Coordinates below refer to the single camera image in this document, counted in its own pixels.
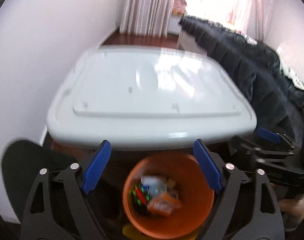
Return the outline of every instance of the person's hand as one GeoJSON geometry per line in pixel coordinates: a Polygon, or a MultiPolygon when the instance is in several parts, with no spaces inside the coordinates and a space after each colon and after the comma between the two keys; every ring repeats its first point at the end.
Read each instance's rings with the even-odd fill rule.
{"type": "Polygon", "coordinates": [[[283,199],[279,201],[279,208],[296,218],[299,224],[304,219],[304,196],[301,199],[283,199]]]}

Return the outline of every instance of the sheer curtain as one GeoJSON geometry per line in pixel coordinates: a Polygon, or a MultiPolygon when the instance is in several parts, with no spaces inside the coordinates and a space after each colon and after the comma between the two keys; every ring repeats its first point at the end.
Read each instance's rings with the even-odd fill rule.
{"type": "Polygon", "coordinates": [[[174,0],[126,0],[120,33],[167,36],[174,0]]]}
{"type": "Polygon", "coordinates": [[[256,0],[256,39],[264,41],[272,14],[274,0],[256,0]]]}
{"type": "Polygon", "coordinates": [[[246,33],[255,0],[235,0],[228,22],[246,33]]]}
{"type": "Polygon", "coordinates": [[[274,0],[235,0],[233,10],[228,21],[237,29],[247,32],[249,19],[252,13],[256,14],[256,37],[264,41],[274,0]]]}

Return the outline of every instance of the metal pivot bolt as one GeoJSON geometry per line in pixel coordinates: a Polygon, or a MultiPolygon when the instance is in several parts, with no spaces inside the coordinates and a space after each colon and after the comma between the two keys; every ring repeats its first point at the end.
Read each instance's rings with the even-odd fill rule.
{"type": "Polygon", "coordinates": [[[260,174],[260,175],[264,175],[264,174],[265,174],[265,171],[263,171],[262,169],[258,169],[258,170],[257,170],[257,173],[260,174]]]}
{"type": "Polygon", "coordinates": [[[72,164],[70,165],[70,169],[71,169],[71,170],[76,170],[76,169],[79,168],[79,167],[80,167],[79,163],[72,163],[72,164]]]}
{"type": "Polygon", "coordinates": [[[39,171],[39,173],[41,174],[41,175],[44,175],[44,174],[46,174],[48,172],[48,170],[46,169],[46,168],[43,168],[43,169],[41,169],[40,171],[39,171]]]}
{"type": "Polygon", "coordinates": [[[233,170],[233,169],[235,169],[235,166],[234,166],[232,163],[226,163],[226,164],[225,164],[225,167],[226,167],[228,170],[233,170]]]}

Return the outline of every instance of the orange bucket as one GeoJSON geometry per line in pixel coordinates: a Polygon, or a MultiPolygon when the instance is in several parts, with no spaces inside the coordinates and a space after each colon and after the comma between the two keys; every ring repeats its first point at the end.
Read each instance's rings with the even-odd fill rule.
{"type": "Polygon", "coordinates": [[[128,219],[139,231],[158,239],[173,239],[202,225],[212,208],[214,192],[192,155],[166,152],[147,157],[133,168],[125,182],[122,198],[128,219]],[[129,192],[142,175],[164,175],[174,179],[183,207],[169,217],[144,216],[136,212],[129,192]]]}

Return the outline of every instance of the white plastic lid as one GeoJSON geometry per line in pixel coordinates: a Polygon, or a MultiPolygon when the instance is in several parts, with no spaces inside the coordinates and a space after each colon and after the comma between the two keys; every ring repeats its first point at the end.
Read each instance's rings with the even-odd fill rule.
{"type": "Polygon", "coordinates": [[[214,60],[175,49],[105,46],[76,63],[49,109],[58,142],[113,149],[191,147],[256,127],[250,104],[214,60]]]}

